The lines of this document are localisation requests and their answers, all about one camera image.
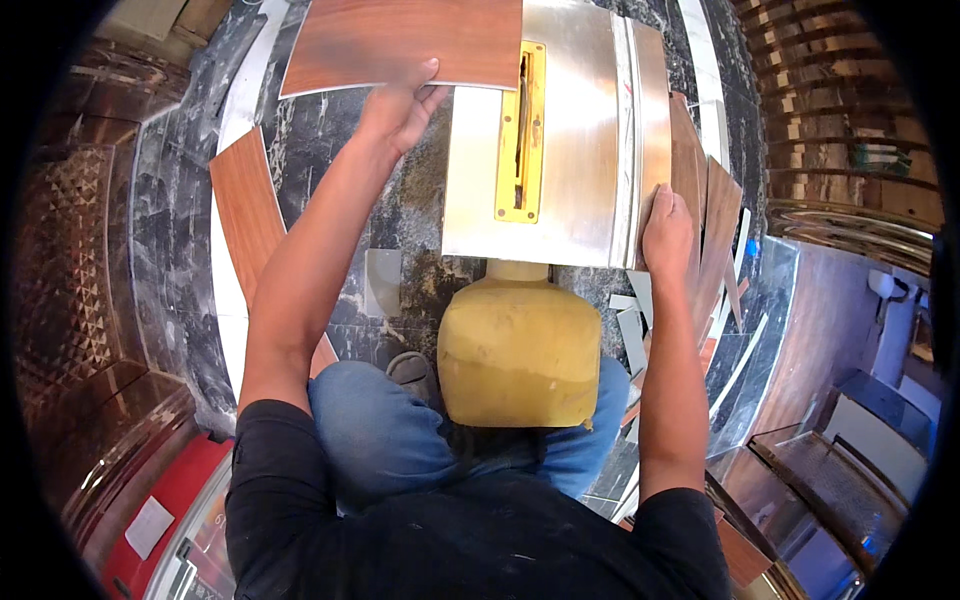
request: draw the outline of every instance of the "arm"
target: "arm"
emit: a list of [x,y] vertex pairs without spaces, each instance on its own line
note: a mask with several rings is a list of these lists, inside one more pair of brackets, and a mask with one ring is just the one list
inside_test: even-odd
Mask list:
[[303,214],[257,281],[238,412],[275,398],[310,414],[306,382],[344,285],[357,240],[396,162],[414,147],[447,87],[422,87],[429,60],[367,97],[353,138],[334,158]]
[[693,339],[684,272],[693,235],[684,199],[663,184],[643,234],[650,269],[654,334],[643,381],[640,502],[673,488],[704,489],[707,388]]

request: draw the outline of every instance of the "person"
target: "person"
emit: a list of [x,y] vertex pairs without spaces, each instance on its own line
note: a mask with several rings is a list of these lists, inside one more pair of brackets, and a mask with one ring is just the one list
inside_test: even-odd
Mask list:
[[357,240],[448,90],[430,60],[373,91],[259,279],[227,498],[236,598],[731,597],[704,494],[707,396],[684,288],[691,220],[669,185],[643,236],[656,335],[632,532],[577,501],[619,430],[628,377],[601,364],[593,427],[457,473],[443,415],[371,365],[308,381]]

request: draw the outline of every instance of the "black t-shirt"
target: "black t-shirt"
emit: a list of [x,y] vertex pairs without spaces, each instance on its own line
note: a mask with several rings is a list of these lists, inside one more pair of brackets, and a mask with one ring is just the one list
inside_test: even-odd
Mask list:
[[227,497],[236,598],[731,598],[701,492],[654,495],[628,532],[514,471],[340,518],[331,476],[300,409],[244,411]]

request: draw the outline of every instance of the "left hand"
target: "left hand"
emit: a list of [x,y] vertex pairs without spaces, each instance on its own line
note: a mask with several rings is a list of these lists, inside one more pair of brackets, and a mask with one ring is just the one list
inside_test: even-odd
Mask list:
[[422,62],[397,83],[378,87],[367,96],[356,136],[384,144],[399,159],[417,145],[430,115],[450,92],[448,85],[427,85],[440,69],[437,59]]

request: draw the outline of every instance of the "wood veneer board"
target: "wood veneer board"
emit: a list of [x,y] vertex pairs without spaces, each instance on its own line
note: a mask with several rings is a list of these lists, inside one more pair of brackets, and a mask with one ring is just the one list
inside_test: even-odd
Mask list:
[[720,546],[727,560],[730,578],[740,588],[751,584],[773,564],[725,518],[717,521],[717,534],[720,536]]
[[[252,310],[257,279],[287,234],[267,166],[263,131],[259,127],[251,129],[210,160],[209,167],[230,261],[247,309]],[[337,360],[324,334],[314,350],[310,376]]]
[[724,270],[730,261],[733,234],[739,220],[743,191],[733,177],[713,157],[707,168],[707,220],[704,249],[700,259],[700,278],[693,299],[693,330],[703,332]]
[[700,276],[700,198],[707,188],[707,182],[700,181],[697,165],[700,162],[706,164],[706,158],[697,130],[686,111],[686,97],[680,92],[670,94],[670,131],[673,135],[670,185],[674,192],[684,197],[693,222],[693,244],[686,269],[686,289],[692,294]]
[[280,98],[382,84],[431,58],[436,83],[516,89],[522,0],[314,2]]
[[727,288],[727,298],[730,299],[736,332],[743,333],[743,313],[740,312],[740,290],[736,285],[736,272],[733,270],[733,252],[727,261],[727,268],[723,270],[723,284]]

